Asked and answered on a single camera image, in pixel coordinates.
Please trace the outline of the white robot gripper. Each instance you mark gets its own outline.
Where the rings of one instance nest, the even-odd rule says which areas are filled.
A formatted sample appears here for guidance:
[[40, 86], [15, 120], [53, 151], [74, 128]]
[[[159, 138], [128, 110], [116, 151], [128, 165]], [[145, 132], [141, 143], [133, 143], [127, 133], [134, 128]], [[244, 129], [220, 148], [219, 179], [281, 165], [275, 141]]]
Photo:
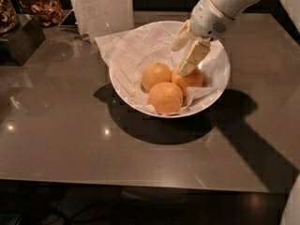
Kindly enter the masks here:
[[189, 75], [210, 52], [210, 43], [197, 40], [198, 37], [220, 39], [234, 25], [235, 19], [224, 15], [212, 0], [200, 0], [175, 35], [171, 49], [174, 52], [184, 51], [177, 73]]

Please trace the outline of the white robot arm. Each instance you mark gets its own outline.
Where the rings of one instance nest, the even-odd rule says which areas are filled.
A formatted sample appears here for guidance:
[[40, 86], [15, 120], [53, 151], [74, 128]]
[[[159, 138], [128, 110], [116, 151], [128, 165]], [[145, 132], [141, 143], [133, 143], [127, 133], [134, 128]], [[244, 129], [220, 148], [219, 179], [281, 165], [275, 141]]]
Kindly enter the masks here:
[[[220, 39], [226, 34], [236, 18], [247, 8], [261, 0], [200, 0], [192, 10], [189, 20], [181, 28], [172, 48], [181, 50], [192, 40], [199, 47], [206, 40]], [[300, 0], [279, 0], [289, 19], [299, 24]], [[289, 139], [291, 133], [299, 133], [299, 108], [285, 111], [292, 93], [299, 90], [300, 52], [285, 46], [281, 37], [261, 36], [255, 42], [259, 49], [247, 50], [241, 69], [253, 73], [254, 84], [262, 94], [265, 106], [262, 121], [273, 131], [271, 137], [281, 138], [280, 143], [294, 153], [299, 143]], [[285, 158], [281, 152], [259, 136], [247, 124], [246, 102], [237, 92], [227, 92], [214, 112], [214, 121], [243, 160], [272, 191], [289, 193], [280, 225], [300, 225], [299, 217], [299, 167]]]

